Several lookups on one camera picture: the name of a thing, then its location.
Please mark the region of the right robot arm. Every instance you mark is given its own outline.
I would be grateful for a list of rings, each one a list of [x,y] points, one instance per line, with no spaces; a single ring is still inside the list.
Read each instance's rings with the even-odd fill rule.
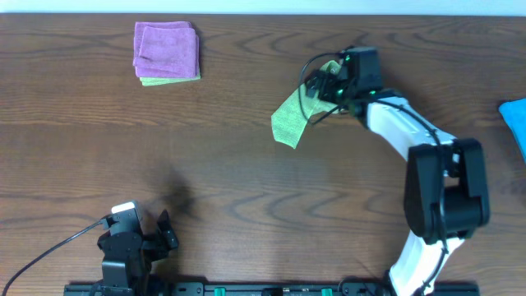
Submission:
[[[437,287],[451,254],[490,218],[486,170],[479,141],[458,139],[419,115],[378,71],[348,66],[316,70],[299,87],[298,103],[330,104],[362,121],[405,159],[404,214],[409,234],[397,262],[374,295],[461,295],[475,285]]]

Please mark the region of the green microfiber cloth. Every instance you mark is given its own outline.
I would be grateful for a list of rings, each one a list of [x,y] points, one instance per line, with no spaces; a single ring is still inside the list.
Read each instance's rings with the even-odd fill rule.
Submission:
[[[271,115],[271,128],[276,142],[296,149],[302,134],[313,115],[334,110],[337,105],[309,98],[306,96],[306,86],[302,83]]]

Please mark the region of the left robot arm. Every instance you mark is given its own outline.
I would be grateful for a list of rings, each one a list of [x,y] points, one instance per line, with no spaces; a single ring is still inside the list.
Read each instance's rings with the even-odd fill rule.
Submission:
[[[172,285],[152,275],[152,263],[178,248],[178,238],[168,212],[163,210],[152,234],[144,234],[135,208],[103,218],[107,232],[97,245],[102,260],[102,295],[170,295]]]

